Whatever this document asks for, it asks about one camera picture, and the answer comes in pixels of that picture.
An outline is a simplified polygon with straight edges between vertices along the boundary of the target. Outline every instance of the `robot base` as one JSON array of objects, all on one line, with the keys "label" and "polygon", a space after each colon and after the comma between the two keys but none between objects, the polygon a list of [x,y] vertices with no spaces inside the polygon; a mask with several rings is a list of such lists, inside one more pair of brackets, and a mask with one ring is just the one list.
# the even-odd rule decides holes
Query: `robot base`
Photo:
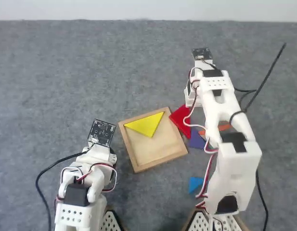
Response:
[{"label": "robot base", "polygon": [[[215,215],[214,225],[217,231],[249,231],[245,224],[236,216]],[[197,209],[184,227],[184,231],[209,231],[208,214]]]}]

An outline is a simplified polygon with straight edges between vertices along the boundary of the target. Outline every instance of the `circuit board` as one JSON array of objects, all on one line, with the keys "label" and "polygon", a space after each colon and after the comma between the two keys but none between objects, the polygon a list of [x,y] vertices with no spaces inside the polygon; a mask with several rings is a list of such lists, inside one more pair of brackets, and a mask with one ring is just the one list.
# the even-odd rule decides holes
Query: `circuit board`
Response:
[{"label": "circuit board", "polygon": [[87,141],[109,147],[115,128],[116,125],[114,124],[94,119]]}]

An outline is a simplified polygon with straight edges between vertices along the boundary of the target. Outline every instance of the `red puzzle piece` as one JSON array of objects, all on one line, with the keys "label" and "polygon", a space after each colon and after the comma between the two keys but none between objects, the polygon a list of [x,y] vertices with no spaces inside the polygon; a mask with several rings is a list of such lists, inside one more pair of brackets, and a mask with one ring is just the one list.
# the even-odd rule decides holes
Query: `red puzzle piece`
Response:
[{"label": "red puzzle piece", "polygon": [[[183,118],[190,113],[190,108],[182,105],[179,109],[173,112],[169,118],[177,126],[177,128],[188,138],[191,138],[191,128],[183,124]],[[187,124],[190,124],[190,118],[185,119]]]}]

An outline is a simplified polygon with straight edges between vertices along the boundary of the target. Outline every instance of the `gray carpet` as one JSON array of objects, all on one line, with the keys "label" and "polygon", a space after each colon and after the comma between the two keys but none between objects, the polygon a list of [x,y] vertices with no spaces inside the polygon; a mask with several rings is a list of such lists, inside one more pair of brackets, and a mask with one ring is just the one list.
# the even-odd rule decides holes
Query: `gray carpet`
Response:
[{"label": "gray carpet", "polygon": [[[297,24],[167,21],[0,22],[0,230],[46,230],[35,178],[86,145],[94,118],[117,123],[184,103],[191,49],[209,47],[235,86],[256,88],[282,42],[288,43],[248,111],[263,151],[260,181],[268,230],[297,231]],[[193,120],[203,122],[203,112]],[[208,156],[185,157],[134,174],[119,130],[117,188],[106,195],[129,231],[177,231],[196,201],[192,176]],[[40,184],[53,213],[60,169]],[[253,231],[264,221],[255,190],[241,217]]]}]

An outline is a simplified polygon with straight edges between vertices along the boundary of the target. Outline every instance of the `wooden tray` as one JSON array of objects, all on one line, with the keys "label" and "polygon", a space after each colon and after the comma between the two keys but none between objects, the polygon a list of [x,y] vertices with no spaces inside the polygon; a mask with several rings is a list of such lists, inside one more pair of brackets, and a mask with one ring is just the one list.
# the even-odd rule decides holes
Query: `wooden tray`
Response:
[{"label": "wooden tray", "polygon": [[[153,137],[146,137],[124,126],[126,123],[164,112]],[[188,153],[177,127],[169,119],[168,107],[118,123],[134,172],[141,172]]]}]

